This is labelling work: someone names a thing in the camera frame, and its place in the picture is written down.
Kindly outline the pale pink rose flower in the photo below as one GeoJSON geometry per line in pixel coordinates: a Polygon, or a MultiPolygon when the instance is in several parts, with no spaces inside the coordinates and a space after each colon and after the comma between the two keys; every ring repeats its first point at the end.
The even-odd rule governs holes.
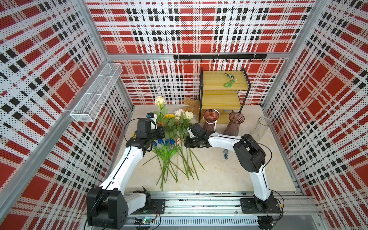
{"type": "MultiPolygon", "coordinates": [[[[183,162],[186,177],[187,177],[188,180],[190,180],[190,178],[192,178],[192,176],[189,174],[190,171],[189,171],[189,168],[188,168],[188,165],[187,165],[186,147],[184,146],[184,142],[185,142],[185,137],[184,137],[184,133],[185,133],[184,113],[185,113],[185,111],[183,109],[178,109],[177,111],[174,112],[175,125],[176,125],[176,129],[177,129],[176,137],[180,138],[181,141],[182,141],[181,144],[176,144],[176,145],[180,148],[179,156],[182,158],[182,162],[183,162]]],[[[194,152],[192,153],[192,158],[193,158],[193,162],[195,164],[195,168],[196,168],[196,166],[199,166],[200,169],[203,169],[203,170],[205,169],[194,152]]]]}

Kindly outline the yellow sunflower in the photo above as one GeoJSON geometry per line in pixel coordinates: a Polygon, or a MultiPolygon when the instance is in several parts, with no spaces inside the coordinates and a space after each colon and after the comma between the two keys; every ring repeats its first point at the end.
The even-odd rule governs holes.
{"type": "Polygon", "coordinates": [[[172,118],[175,118],[175,115],[173,115],[173,114],[166,114],[166,115],[164,116],[164,119],[166,119],[166,120],[170,120],[170,119],[172,119],[172,118]]]}

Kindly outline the white rose flower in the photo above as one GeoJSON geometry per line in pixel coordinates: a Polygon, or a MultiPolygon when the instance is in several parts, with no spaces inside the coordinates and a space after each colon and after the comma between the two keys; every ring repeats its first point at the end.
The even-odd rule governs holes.
{"type": "MultiPolygon", "coordinates": [[[[193,113],[192,112],[188,112],[188,111],[185,111],[184,113],[184,128],[185,128],[185,133],[184,133],[184,137],[185,137],[185,144],[186,144],[186,138],[187,137],[190,137],[190,134],[189,134],[189,131],[188,131],[188,128],[190,127],[191,125],[191,120],[192,118],[194,117],[193,113]]],[[[196,171],[196,168],[195,168],[195,164],[193,162],[193,158],[192,158],[192,151],[190,148],[186,147],[186,157],[187,157],[187,165],[188,165],[188,168],[189,168],[189,171],[190,171],[190,175],[192,176],[192,178],[194,179],[195,177],[197,178],[197,180],[199,179],[198,177],[198,174],[197,174],[197,171],[196,171]]]]}

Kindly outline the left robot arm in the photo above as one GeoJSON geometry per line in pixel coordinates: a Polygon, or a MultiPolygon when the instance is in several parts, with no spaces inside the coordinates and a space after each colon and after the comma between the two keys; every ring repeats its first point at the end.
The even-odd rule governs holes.
{"type": "Polygon", "coordinates": [[[137,131],[126,142],[124,154],[116,167],[100,186],[88,191],[85,226],[119,230],[130,214],[137,210],[151,210],[151,196],[146,189],[129,196],[124,196],[124,191],[145,153],[152,150],[156,140],[164,137],[164,130],[157,125],[156,120],[154,113],[137,119],[137,131]]]}

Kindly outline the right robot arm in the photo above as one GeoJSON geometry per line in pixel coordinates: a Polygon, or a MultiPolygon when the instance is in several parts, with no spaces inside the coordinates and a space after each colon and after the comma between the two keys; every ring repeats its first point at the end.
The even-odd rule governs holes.
{"type": "Polygon", "coordinates": [[[251,177],[254,188],[254,201],[246,205],[248,209],[255,208],[260,213],[281,213],[280,205],[269,189],[265,175],[265,152],[260,145],[249,135],[228,136],[214,131],[205,131],[198,123],[191,125],[185,131],[184,146],[187,148],[222,148],[233,151],[243,169],[251,177]]]}

